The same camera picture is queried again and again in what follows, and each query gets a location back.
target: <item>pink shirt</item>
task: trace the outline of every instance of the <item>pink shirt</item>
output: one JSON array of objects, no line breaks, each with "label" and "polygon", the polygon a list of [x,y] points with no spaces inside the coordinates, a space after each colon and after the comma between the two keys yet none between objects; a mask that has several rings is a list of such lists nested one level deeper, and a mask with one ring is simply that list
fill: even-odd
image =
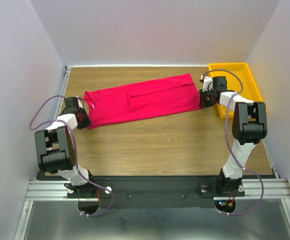
[{"label": "pink shirt", "polygon": [[89,129],[200,109],[200,95],[189,73],[86,91],[84,100],[92,121]]}]

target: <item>cable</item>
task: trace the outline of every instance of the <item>cable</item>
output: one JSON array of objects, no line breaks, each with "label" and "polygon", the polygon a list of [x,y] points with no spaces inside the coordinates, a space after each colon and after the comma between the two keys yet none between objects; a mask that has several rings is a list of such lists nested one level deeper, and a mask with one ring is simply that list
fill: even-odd
[{"label": "cable", "polygon": [[239,78],[235,73],[233,73],[233,72],[231,72],[231,71],[228,71],[228,70],[226,70],[226,69],[218,68],[218,69],[212,69],[212,70],[209,70],[209,71],[205,72],[205,73],[202,75],[202,79],[201,79],[201,81],[204,82],[205,75],[207,75],[207,74],[209,74],[209,73],[211,73],[211,72],[215,72],[215,71],[223,71],[223,72],[226,72],[226,73],[229,73],[229,74],[233,75],[233,76],[234,76],[234,77],[239,81],[239,84],[240,84],[240,91],[238,91],[237,93],[240,94],[241,92],[243,92],[244,87],[243,87],[242,80],[241,80],[241,79],[240,79],[240,78]]},{"label": "cable", "polygon": [[111,195],[111,197],[112,197],[112,200],[111,200],[110,204],[108,205],[108,207],[107,207],[104,211],[102,211],[102,212],[100,212],[100,213],[97,213],[97,214],[91,214],[91,215],[89,215],[89,214],[87,214],[87,213],[81,211],[80,214],[81,214],[81,215],[84,215],[84,216],[87,216],[87,217],[90,217],[90,218],[91,218],[91,217],[98,217],[98,216],[101,216],[101,215],[107,213],[107,212],[111,209],[111,207],[113,206],[113,204],[114,204],[114,202],[115,202],[115,196],[114,196],[113,192],[110,191],[109,189],[107,189],[106,187],[103,187],[103,186],[101,186],[101,185],[98,185],[98,184],[96,184],[96,183],[90,181],[89,179],[87,179],[87,178],[86,178],[86,177],[81,173],[81,171],[79,170],[79,161],[78,161],[78,158],[77,158],[76,138],[75,138],[75,135],[74,135],[73,130],[72,130],[71,127],[68,125],[68,123],[65,122],[65,121],[63,121],[63,120],[57,120],[57,119],[54,119],[54,120],[44,121],[44,122],[42,122],[41,124],[39,124],[38,126],[36,126],[36,127],[32,127],[35,118],[37,117],[37,115],[39,114],[39,112],[42,110],[42,108],[45,106],[45,104],[46,104],[48,101],[50,101],[51,99],[54,99],[54,98],[65,98],[65,97],[64,97],[64,96],[61,96],[61,95],[55,95],[55,96],[51,96],[50,98],[48,98],[48,99],[47,99],[47,100],[46,100],[46,101],[45,101],[45,102],[40,106],[40,108],[37,110],[37,112],[34,114],[32,120],[31,120],[30,123],[29,123],[29,127],[28,127],[28,128],[29,128],[29,130],[34,131],[34,130],[38,129],[39,127],[41,127],[41,126],[44,125],[44,124],[54,123],[54,122],[60,122],[60,123],[63,123],[65,126],[67,126],[67,129],[69,130],[69,132],[70,132],[70,134],[71,134],[71,136],[72,136],[72,139],[73,139],[74,154],[75,154],[75,159],[76,159],[75,167],[76,167],[76,169],[77,169],[78,174],[79,174],[79,175],[80,175],[80,176],[81,176],[85,181],[87,181],[89,184],[91,184],[91,185],[93,185],[93,186],[95,186],[95,187],[97,187],[97,188],[99,188],[99,189],[103,189],[104,191],[109,192],[110,195]]},{"label": "cable", "polygon": [[228,104],[227,104],[227,109],[226,109],[226,118],[225,118],[225,138],[226,138],[226,144],[227,144],[227,147],[228,147],[228,150],[230,152],[230,154],[232,155],[232,157],[234,158],[235,162],[237,163],[237,165],[245,172],[249,172],[249,173],[253,173],[258,179],[259,179],[259,182],[260,182],[260,185],[261,185],[261,194],[260,194],[260,198],[257,202],[257,204],[252,207],[251,209],[249,210],[246,210],[246,211],[243,211],[243,212],[238,212],[238,213],[228,213],[228,212],[224,212],[224,211],[220,211],[220,213],[224,213],[224,214],[227,214],[227,215],[231,215],[231,216],[240,216],[240,215],[244,215],[244,214],[248,214],[252,211],[254,211],[262,202],[263,200],[263,197],[264,197],[264,183],[263,183],[263,180],[261,178],[260,175],[258,175],[255,171],[253,170],[249,170],[249,169],[246,169],[245,167],[243,167],[241,165],[241,163],[239,162],[239,160],[237,159],[237,157],[235,156],[233,150],[232,150],[232,147],[231,147],[231,144],[230,144],[230,139],[229,139],[229,133],[228,133],[228,124],[229,124],[229,113],[230,113],[230,106],[231,106],[231,103],[234,99],[234,97],[237,95],[237,94],[240,94],[241,92],[243,92],[243,83],[242,83],[242,80],[233,72],[231,71],[228,71],[226,69],[213,69],[213,70],[210,70],[210,71],[207,71],[206,73],[204,73],[202,75],[202,80],[204,82],[204,77],[206,74],[210,73],[210,72],[214,72],[214,71],[223,71],[223,72],[227,72],[231,75],[233,75],[240,83],[240,86],[241,86],[241,89],[240,91],[238,91],[237,93],[234,93],[229,101],[228,101]]}]

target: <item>metal floor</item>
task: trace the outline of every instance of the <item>metal floor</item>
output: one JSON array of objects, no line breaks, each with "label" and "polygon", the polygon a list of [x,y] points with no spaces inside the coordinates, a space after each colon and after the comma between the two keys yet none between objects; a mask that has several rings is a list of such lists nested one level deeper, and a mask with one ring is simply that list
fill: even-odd
[{"label": "metal floor", "polygon": [[[237,200],[235,212],[257,200]],[[26,240],[290,240],[280,199],[264,199],[242,216],[208,208],[114,209],[98,218],[80,216],[75,201],[37,201]]]}]

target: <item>black wire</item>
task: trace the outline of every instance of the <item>black wire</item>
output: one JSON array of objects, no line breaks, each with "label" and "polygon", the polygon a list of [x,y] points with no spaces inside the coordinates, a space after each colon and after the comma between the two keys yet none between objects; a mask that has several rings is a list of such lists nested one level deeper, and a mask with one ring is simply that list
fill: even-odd
[{"label": "black wire", "polygon": [[84,100],[83,100],[83,98],[81,98],[81,97],[79,96],[77,99],[81,100],[81,102],[82,102],[82,104],[83,104],[83,109],[84,109]]},{"label": "black wire", "polygon": [[211,82],[208,84],[207,91],[210,90],[210,85],[211,85],[212,83],[213,83],[213,82],[211,81]]}]

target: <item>screw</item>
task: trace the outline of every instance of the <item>screw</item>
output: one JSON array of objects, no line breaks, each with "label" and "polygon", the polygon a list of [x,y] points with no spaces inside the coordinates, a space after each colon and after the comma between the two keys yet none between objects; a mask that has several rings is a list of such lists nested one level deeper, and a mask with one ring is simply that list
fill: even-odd
[{"label": "screw", "polygon": [[239,185],[238,189],[237,189],[240,193],[244,192],[244,187],[243,185]]},{"label": "screw", "polygon": [[207,192],[207,187],[206,187],[205,185],[201,186],[201,187],[200,187],[200,191],[201,191],[202,193],[206,193],[206,192]]}]

